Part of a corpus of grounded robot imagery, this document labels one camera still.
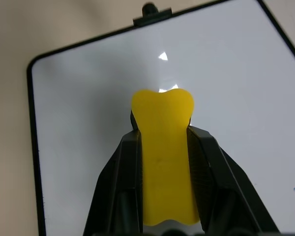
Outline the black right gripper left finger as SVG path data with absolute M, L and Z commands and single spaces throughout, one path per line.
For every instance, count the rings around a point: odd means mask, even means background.
M 122 137 L 101 171 L 84 232 L 143 232 L 143 165 L 139 130 Z

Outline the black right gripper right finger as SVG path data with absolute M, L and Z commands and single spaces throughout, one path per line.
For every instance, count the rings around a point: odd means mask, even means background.
M 244 170 L 207 131 L 186 130 L 191 184 L 205 233 L 278 233 Z

